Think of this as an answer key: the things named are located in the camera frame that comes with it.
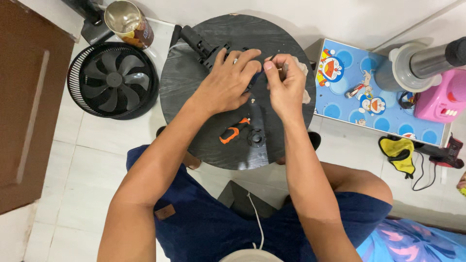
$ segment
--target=hand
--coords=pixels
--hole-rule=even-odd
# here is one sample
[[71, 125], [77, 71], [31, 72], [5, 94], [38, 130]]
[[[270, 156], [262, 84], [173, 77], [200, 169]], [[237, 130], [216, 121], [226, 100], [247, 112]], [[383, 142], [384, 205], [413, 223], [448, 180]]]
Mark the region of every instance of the hand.
[[[270, 90], [270, 103], [281, 121], [285, 124], [288, 120], [304, 121], [302, 117], [302, 94], [306, 84], [306, 76], [299, 69], [292, 56], [278, 54], [272, 61], [270, 57], [264, 63]], [[278, 68], [288, 64], [285, 80], [280, 80]]]
[[232, 51], [223, 61], [225, 54], [226, 49], [223, 48], [215, 59], [212, 72], [190, 98], [196, 106], [203, 107], [209, 117], [246, 103], [250, 94], [243, 92], [254, 74], [261, 71], [260, 62], [251, 61], [260, 55], [258, 49]]

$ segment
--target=fan grille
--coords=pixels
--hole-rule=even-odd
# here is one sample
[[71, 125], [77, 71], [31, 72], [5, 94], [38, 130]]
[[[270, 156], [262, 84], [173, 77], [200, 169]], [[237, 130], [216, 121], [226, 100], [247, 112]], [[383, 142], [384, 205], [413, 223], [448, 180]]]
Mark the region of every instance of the fan grille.
[[[109, 99], [111, 91], [113, 91], [112, 87], [106, 89], [102, 94], [93, 98], [88, 98], [82, 95], [83, 85], [97, 87], [106, 83], [105, 80], [87, 77], [84, 74], [84, 68], [94, 60], [96, 61], [97, 68], [101, 72], [107, 74], [108, 71], [104, 67], [100, 58], [103, 54], [109, 51], [121, 52], [116, 59], [116, 68], [119, 68], [123, 58], [128, 55], [135, 55], [144, 63], [143, 67], [134, 67], [128, 72], [128, 75], [133, 73], [144, 73], [149, 77], [149, 87], [147, 90], [139, 84], [126, 84], [138, 94], [140, 100], [139, 104], [131, 110], [126, 109], [128, 101], [120, 89], [117, 89], [118, 102], [115, 110], [112, 112], [106, 112], [98, 108]], [[120, 42], [105, 42], [102, 44], [91, 45], [84, 49], [71, 63], [67, 81], [68, 90], [74, 102], [76, 102], [76, 104], [86, 112], [98, 117], [110, 117], [121, 120], [139, 117], [154, 105], [158, 95], [158, 77], [150, 59], [143, 51]]]

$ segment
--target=blue cartoon table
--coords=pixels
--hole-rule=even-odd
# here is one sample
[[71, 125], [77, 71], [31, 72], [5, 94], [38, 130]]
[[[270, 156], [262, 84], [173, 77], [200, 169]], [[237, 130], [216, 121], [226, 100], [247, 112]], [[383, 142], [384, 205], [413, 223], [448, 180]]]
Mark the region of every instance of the blue cartoon table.
[[398, 104], [401, 92], [387, 92], [377, 86], [375, 70], [387, 57], [328, 39], [323, 41], [320, 54], [315, 69], [315, 114], [444, 145], [448, 126], [415, 118], [414, 109], [406, 110]]

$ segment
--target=white wall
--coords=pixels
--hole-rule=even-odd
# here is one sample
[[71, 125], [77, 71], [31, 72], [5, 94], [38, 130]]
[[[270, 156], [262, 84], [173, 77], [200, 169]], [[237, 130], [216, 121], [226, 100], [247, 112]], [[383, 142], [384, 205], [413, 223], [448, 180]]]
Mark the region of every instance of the white wall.
[[0, 215], [0, 261], [23, 260], [36, 208], [33, 203]]
[[76, 39], [81, 35], [84, 18], [61, 0], [18, 0]]
[[[229, 14], [250, 14], [288, 31], [306, 49], [328, 37], [359, 48], [374, 48], [454, 0], [131, 0], [146, 16], [195, 25]], [[113, 0], [104, 0], [108, 5]]]
[[394, 45], [410, 41], [435, 47], [466, 36], [466, 0], [455, 1], [445, 10], [410, 28], [401, 35], [378, 47], [376, 51], [387, 54]]

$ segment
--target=white electrical cord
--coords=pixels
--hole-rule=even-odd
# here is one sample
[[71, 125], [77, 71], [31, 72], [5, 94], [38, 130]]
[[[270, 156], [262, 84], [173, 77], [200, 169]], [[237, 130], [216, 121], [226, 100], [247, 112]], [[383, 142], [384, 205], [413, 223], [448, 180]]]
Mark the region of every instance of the white electrical cord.
[[[260, 241], [259, 249], [262, 250], [262, 246], [264, 245], [264, 231], [262, 231], [262, 226], [260, 225], [260, 221], [259, 221], [259, 215], [257, 214], [256, 207], [254, 206], [253, 200], [251, 199], [251, 193], [249, 191], [247, 192], [247, 197], [249, 197], [249, 200], [251, 201], [251, 204], [253, 205], [254, 212], [256, 212], [257, 223], [259, 224], [260, 235], [262, 236], [262, 240]], [[256, 243], [253, 242], [253, 246], [254, 246], [254, 249], [257, 249], [256, 248]]]

